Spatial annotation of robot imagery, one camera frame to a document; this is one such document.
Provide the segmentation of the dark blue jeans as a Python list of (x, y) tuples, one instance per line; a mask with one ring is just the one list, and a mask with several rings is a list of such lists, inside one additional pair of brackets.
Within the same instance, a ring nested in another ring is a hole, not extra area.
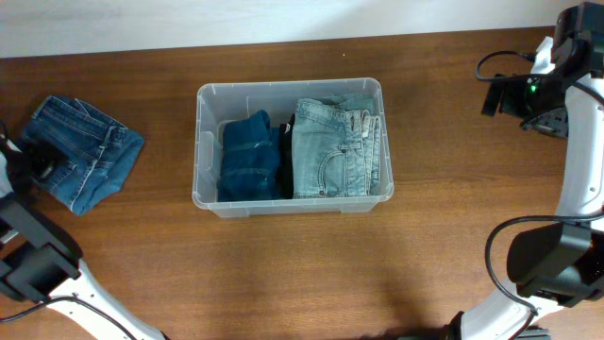
[(69, 176), (40, 187), (76, 215), (119, 192), (143, 148), (137, 131), (83, 100), (54, 95), (37, 107), (20, 139), (50, 142), (68, 156)]

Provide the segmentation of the large black garment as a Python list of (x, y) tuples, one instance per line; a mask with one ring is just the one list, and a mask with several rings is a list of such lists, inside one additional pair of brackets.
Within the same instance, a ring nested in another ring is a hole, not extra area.
[(294, 196), (294, 169), (293, 169), (293, 132), (295, 115), (290, 120), (279, 126), (278, 149), (280, 153), (280, 166), (277, 171), (277, 184), (283, 199), (292, 199)]

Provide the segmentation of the teal blue garment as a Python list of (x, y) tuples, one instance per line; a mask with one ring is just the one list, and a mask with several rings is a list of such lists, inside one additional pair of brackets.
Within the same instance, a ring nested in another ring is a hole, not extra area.
[(272, 200), (280, 197), (277, 136), (265, 110), (225, 125), (217, 183), (219, 202)]

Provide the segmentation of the light blue jeans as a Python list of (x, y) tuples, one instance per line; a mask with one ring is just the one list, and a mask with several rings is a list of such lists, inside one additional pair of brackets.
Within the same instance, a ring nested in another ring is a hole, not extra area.
[(380, 134), (368, 94), (300, 99), (292, 135), (294, 197), (376, 195)]

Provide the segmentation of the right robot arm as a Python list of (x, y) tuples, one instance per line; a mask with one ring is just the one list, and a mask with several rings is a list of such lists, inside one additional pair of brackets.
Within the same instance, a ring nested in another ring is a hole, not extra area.
[(565, 139), (561, 197), (552, 215), (521, 216), (489, 234), (484, 261), (495, 290), (445, 325), (443, 339), (546, 339), (540, 318), (603, 297), (603, 7), (560, 13), (524, 75), (486, 77), (482, 112)]

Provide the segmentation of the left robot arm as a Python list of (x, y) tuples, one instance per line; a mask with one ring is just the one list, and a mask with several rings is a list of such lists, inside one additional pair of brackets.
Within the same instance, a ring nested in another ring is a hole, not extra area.
[(1, 319), (16, 321), (49, 308), (96, 339), (161, 340), (167, 336), (137, 318), (96, 280), (69, 233), (24, 202), (31, 160), (1, 126), (1, 246), (25, 241), (1, 257), (1, 294), (34, 306)]

